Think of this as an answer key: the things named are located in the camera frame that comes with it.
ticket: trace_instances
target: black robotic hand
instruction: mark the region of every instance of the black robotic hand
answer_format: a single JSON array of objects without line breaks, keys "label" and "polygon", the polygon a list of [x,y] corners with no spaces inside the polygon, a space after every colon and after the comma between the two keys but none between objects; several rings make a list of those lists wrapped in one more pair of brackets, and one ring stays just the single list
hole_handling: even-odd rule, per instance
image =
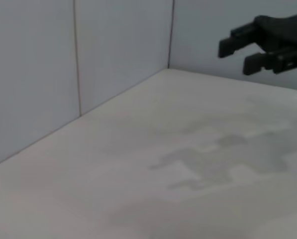
[{"label": "black robotic hand", "polygon": [[256,43],[266,53],[246,57],[243,74],[252,75],[273,70],[275,74],[297,68],[297,15],[288,18],[258,16],[250,24],[231,31],[231,37],[220,41],[219,57],[232,55]]}]

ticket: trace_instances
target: white table surface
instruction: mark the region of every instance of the white table surface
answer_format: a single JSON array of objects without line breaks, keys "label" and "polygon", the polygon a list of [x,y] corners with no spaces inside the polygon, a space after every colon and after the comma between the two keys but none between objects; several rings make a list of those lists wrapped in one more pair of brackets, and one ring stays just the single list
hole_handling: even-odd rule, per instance
[{"label": "white table surface", "polygon": [[297,91],[165,70],[0,164],[0,239],[297,239]]}]

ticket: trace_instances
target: white wall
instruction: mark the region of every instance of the white wall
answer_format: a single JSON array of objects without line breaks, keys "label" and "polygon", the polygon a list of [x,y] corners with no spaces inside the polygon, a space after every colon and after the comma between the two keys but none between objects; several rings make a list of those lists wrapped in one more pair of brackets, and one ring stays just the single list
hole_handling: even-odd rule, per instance
[{"label": "white wall", "polygon": [[167,67],[172,0],[78,0],[82,112]]},{"label": "white wall", "polygon": [[0,0],[0,161],[79,116],[72,0]]},{"label": "white wall", "polygon": [[297,14],[297,0],[175,0],[171,67],[228,78],[297,89],[297,70],[273,75],[242,75],[244,57],[259,51],[251,46],[234,56],[218,59],[218,44],[230,30],[257,15]]}]

